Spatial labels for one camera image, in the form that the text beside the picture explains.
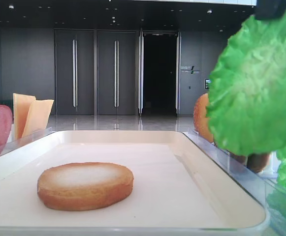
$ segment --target door frame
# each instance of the door frame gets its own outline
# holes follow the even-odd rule
[[[176,113],[180,113],[180,65],[181,65],[181,32],[148,31],[141,29],[138,38],[138,113],[142,116],[144,108],[144,35],[145,34],[177,34],[176,46]]]

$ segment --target bun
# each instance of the bun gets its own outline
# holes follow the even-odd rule
[[[208,94],[199,97],[194,107],[194,127],[200,136],[212,143],[213,134],[208,129],[208,118],[206,117],[206,107],[209,105]]]
[[[37,193],[55,210],[93,210],[117,203],[133,189],[133,173],[113,163],[70,163],[42,173]]]

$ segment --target white tray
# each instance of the white tray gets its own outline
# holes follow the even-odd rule
[[[71,162],[127,166],[134,174],[132,194],[93,211],[46,208],[37,179]],[[178,132],[62,131],[0,157],[0,235],[261,235],[268,218]]]

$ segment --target wall sign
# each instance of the wall sign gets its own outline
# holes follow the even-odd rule
[[[194,70],[194,65],[190,66],[181,66],[180,70],[182,73],[190,73],[190,74],[199,74],[199,70]]]
[[[190,66],[181,66],[180,68],[181,70],[193,70],[194,69],[194,65],[190,65]]]
[[[211,81],[210,80],[205,80],[205,89],[210,89],[210,83]]]

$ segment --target gray door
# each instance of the gray door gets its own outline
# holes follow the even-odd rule
[[[135,114],[135,33],[98,32],[98,114]]]
[[[56,31],[57,114],[94,114],[94,35]]]

